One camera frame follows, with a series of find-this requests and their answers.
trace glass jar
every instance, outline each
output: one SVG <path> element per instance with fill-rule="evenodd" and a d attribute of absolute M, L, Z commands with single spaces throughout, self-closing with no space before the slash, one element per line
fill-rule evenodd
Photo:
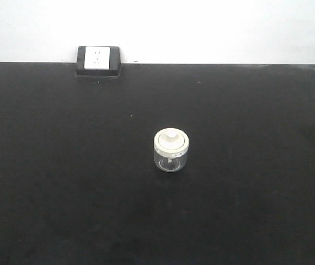
<path fill-rule="evenodd" d="M 154 137 L 154 161 L 166 172 L 182 169 L 188 156 L 189 139 L 185 132 L 176 128 L 166 128 Z"/>

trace electrical outlet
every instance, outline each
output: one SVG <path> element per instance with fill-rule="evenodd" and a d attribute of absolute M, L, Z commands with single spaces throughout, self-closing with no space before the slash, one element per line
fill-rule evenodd
<path fill-rule="evenodd" d="M 118 76 L 119 47 L 79 46 L 76 61 L 78 76 Z"/>
<path fill-rule="evenodd" d="M 110 47 L 87 46 L 85 48 L 85 69 L 109 69 Z"/>

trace outlet cover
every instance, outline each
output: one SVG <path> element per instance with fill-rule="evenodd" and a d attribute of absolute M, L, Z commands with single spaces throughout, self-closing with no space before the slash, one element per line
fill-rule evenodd
<path fill-rule="evenodd" d="M 78 76 L 118 76 L 120 68 L 119 47 L 79 46 L 76 61 Z"/>

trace white wall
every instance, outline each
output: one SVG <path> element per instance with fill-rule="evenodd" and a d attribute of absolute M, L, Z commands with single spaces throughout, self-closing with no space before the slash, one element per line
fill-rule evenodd
<path fill-rule="evenodd" d="M 123 62 L 315 63 L 315 0 L 0 0 L 0 61 L 75 62 L 79 45 Z"/>

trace clear glass jar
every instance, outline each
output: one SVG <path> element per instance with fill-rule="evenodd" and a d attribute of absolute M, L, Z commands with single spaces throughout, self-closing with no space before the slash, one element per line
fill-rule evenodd
<path fill-rule="evenodd" d="M 176 128 L 166 128 L 156 133 L 154 138 L 154 161 L 166 172 L 182 169 L 187 160 L 189 139 L 185 132 Z"/>

